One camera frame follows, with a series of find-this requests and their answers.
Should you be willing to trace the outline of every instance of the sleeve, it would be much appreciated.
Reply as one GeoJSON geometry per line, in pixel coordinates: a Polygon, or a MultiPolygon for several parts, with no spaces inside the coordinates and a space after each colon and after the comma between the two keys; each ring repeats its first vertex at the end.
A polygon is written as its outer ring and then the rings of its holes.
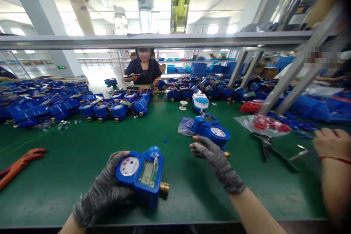
{"type": "Polygon", "coordinates": [[[132,61],[129,63],[127,69],[125,70],[124,75],[130,75],[130,74],[132,74],[132,73],[135,73],[135,72],[133,72],[133,71],[134,71],[134,61],[135,61],[135,60],[132,60],[132,61]]]}
{"type": "Polygon", "coordinates": [[[155,60],[155,68],[157,69],[155,72],[156,72],[156,76],[155,76],[155,79],[158,78],[158,77],[161,77],[162,75],[162,71],[160,70],[160,65],[158,64],[158,62],[155,60]]]}

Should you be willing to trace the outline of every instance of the knit glove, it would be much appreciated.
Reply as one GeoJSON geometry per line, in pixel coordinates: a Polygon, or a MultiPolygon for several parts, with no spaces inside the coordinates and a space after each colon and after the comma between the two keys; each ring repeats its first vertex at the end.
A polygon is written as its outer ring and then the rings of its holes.
{"type": "Polygon", "coordinates": [[[108,208],[114,202],[125,199],[132,193],[129,188],[114,185],[114,171],[118,163],[127,154],[129,152],[113,153],[106,167],[95,178],[93,186],[74,205],[73,216],[79,227],[86,227],[94,215],[108,208]]]}
{"type": "Polygon", "coordinates": [[[245,182],[233,170],[222,149],[210,139],[194,136],[196,141],[190,145],[195,157],[206,159],[221,185],[228,194],[239,194],[246,188],[245,182]]]}

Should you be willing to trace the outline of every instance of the orange pipe wrench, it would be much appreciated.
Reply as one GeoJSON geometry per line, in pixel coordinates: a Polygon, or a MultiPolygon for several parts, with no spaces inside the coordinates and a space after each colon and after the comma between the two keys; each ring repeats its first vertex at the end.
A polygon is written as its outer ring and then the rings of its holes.
{"type": "Polygon", "coordinates": [[[0,191],[13,179],[23,168],[28,166],[28,162],[41,159],[44,157],[43,153],[48,151],[44,148],[36,148],[29,150],[24,156],[14,162],[8,169],[0,172],[0,191]]]}

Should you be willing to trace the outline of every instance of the green workbench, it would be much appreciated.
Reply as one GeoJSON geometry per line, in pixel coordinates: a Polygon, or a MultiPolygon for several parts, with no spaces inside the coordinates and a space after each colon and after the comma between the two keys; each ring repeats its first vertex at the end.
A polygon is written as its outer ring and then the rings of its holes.
{"type": "MultiPolygon", "coordinates": [[[[154,211],[127,201],[100,217],[94,224],[183,224],[235,222],[239,220],[227,194],[202,159],[189,149],[192,138],[177,132],[181,117],[195,117],[191,103],[186,111],[180,103],[155,95],[148,114],[99,123],[87,122],[78,113],[68,129],[49,132],[0,126],[0,170],[6,169],[28,150],[44,147],[45,157],[33,161],[0,191],[0,228],[62,226],[79,196],[88,191],[111,153],[121,150],[144,152],[158,146],[165,157],[162,181],[170,183],[166,200],[154,211]],[[74,124],[74,120],[83,120],[74,124]]],[[[294,133],[273,138],[274,147],[292,157],[300,144],[310,153],[294,163],[293,174],[275,156],[263,162],[261,146],[248,130],[233,118],[241,116],[240,104],[217,102],[207,113],[220,120],[231,133],[227,150],[230,163],[247,186],[277,220],[305,220],[325,217],[322,204],[320,163],[312,142],[294,133]]]]}

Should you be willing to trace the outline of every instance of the pliers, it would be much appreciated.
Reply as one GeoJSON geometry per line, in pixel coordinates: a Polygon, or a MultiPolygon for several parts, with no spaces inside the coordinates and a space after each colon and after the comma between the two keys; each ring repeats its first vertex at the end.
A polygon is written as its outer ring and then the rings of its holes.
{"type": "Polygon", "coordinates": [[[282,160],[283,163],[285,163],[290,168],[292,172],[296,173],[299,171],[289,159],[285,158],[281,153],[279,153],[273,148],[273,143],[269,136],[258,132],[252,132],[251,135],[259,139],[262,144],[264,162],[267,162],[271,159],[270,152],[272,152],[276,154],[280,158],[280,160],[282,160]]]}
{"type": "Polygon", "coordinates": [[[43,158],[43,153],[48,151],[44,148],[29,150],[24,156],[14,162],[8,169],[0,172],[0,191],[13,179],[23,168],[28,166],[28,162],[43,158]]]}

